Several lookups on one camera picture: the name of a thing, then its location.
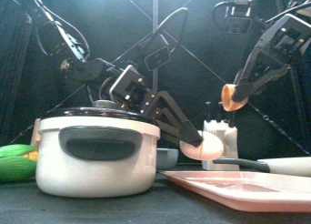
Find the pink tray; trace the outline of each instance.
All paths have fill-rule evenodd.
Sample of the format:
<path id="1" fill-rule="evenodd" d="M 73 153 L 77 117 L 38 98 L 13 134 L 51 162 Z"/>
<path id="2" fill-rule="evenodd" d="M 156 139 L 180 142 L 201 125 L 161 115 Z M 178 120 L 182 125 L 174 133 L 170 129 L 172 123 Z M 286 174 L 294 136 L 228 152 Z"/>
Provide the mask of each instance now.
<path id="1" fill-rule="evenodd" d="M 311 212 L 311 178 L 260 172 L 161 171 L 168 180 L 232 209 Z"/>

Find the rice cooker handle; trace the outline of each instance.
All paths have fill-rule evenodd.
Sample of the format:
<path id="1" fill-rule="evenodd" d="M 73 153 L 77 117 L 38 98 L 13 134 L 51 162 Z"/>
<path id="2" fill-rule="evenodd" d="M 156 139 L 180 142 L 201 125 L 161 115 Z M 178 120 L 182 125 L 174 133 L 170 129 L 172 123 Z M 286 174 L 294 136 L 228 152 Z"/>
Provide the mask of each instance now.
<path id="1" fill-rule="evenodd" d="M 125 128 L 71 126 L 58 134 L 61 150 L 73 158 L 120 160 L 133 156 L 141 147 L 141 133 Z"/>

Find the green object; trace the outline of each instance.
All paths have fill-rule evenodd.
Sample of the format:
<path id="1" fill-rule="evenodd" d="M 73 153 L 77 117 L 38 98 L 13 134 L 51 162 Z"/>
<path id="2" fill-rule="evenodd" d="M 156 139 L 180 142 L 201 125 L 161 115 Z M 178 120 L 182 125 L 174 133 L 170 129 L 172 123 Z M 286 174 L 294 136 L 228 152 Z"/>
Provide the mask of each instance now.
<path id="1" fill-rule="evenodd" d="M 15 182 L 34 176 L 35 162 L 22 156 L 0 158 L 0 182 Z"/>
<path id="2" fill-rule="evenodd" d="M 0 147 L 0 158 L 22 155 L 26 152 L 33 151 L 33 149 L 34 149 L 34 145 L 22 145 L 22 144 Z"/>

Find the black curtain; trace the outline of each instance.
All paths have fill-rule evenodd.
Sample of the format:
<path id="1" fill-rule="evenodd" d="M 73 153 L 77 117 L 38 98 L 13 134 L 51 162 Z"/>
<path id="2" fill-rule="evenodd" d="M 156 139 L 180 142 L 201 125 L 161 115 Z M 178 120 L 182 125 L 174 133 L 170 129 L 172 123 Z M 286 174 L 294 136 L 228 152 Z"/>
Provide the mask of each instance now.
<path id="1" fill-rule="evenodd" d="M 11 0 L 0 0 L 0 146 L 7 141 L 19 78 L 31 30 L 31 19 Z"/>
<path id="2" fill-rule="evenodd" d="M 84 34 L 90 48 L 89 60 L 100 57 L 114 62 L 118 67 L 124 67 L 137 54 L 137 50 L 133 48 L 124 55 L 122 53 L 153 30 L 153 0 L 42 1 L 46 7 Z M 197 129 L 201 129 L 206 101 L 210 101 L 214 107 L 212 117 L 216 117 L 222 83 L 233 82 L 236 71 L 244 66 L 246 55 L 260 36 L 256 25 L 241 36 L 228 35 L 216 28 L 210 20 L 210 12 L 212 7 L 221 1 L 226 0 L 158 0 L 158 22 L 182 5 L 189 10 L 182 47 L 158 69 L 158 89 L 168 90 Z M 276 14 L 274 0 L 253 0 L 253 4 L 254 14 L 260 18 L 268 19 Z M 21 14 L 18 6 L 13 3 L 10 5 Z M 165 28 L 166 33 L 164 34 L 170 46 L 174 45 L 174 41 L 169 36 L 178 38 L 181 27 L 181 19 L 174 20 Z M 33 120 L 43 115 L 78 88 L 78 85 L 65 81 L 61 77 L 59 63 L 62 59 L 62 54 L 53 57 L 42 55 L 34 34 L 31 34 L 19 78 L 19 89 L 17 95 L 14 94 L 15 102 L 11 103 L 14 106 L 9 109 L 15 115 L 10 115 L 10 119 L 6 121 L 9 132 L 5 139 L 14 138 L 33 123 Z M 138 70 L 150 86 L 152 73 L 142 65 L 138 65 Z M 278 96 L 280 87 L 285 87 L 288 96 Z M 289 100 L 289 105 L 282 106 L 282 101 L 277 101 L 278 99 Z M 289 125 L 296 117 L 293 99 L 290 77 L 285 76 L 266 88 L 261 95 L 250 97 L 249 101 L 262 112 L 261 114 L 250 106 L 245 106 L 236 112 L 237 150 L 241 158 L 256 159 L 304 154 L 281 135 L 278 129 L 270 125 L 270 122 L 264 119 L 264 115 L 268 115 L 289 135 L 293 134 L 298 137 L 298 124 Z M 89 105 L 88 94 L 82 88 L 61 106 L 88 107 Z M 18 138 L 18 142 L 27 143 L 29 136 L 30 131 Z M 160 142 L 160 144 L 168 148 L 176 147 L 168 142 Z"/>

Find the table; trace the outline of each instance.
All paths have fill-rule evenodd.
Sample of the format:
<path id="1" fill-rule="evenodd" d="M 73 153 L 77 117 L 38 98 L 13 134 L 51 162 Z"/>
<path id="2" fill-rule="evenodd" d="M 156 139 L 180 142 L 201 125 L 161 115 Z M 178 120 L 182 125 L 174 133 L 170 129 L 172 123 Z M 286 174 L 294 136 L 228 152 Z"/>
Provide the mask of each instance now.
<path id="1" fill-rule="evenodd" d="M 35 223 L 311 223 L 311 213 L 261 213 L 229 209 L 166 181 L 120 198 L 73 199 L 45 194 L 30 179 L 0 184 L 0 224 Z"/>

